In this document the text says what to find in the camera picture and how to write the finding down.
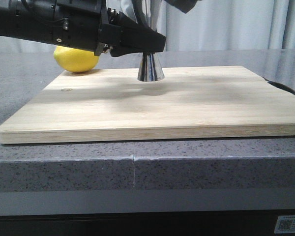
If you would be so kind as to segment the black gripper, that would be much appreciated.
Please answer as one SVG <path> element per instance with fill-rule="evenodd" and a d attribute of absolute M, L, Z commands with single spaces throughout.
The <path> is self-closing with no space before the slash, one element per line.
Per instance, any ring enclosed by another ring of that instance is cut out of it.
<path fill-rule="evenodd" d="M 198 0 L 165 0 L 165 2 L 186 14 L 195 7 Z M 136 23 L 124 13 L 111 16 L 110 23 L 120 27 L 119 44 L 110 50 L 112 57 L 132 53 L 157 53 L 164 50 L 166 42 L 164 35 Z"/>
<path fill-rule="evenodd" d="M 0 36 L 93 51 L 120 43 L 104 0 L 0 0 Z"/>

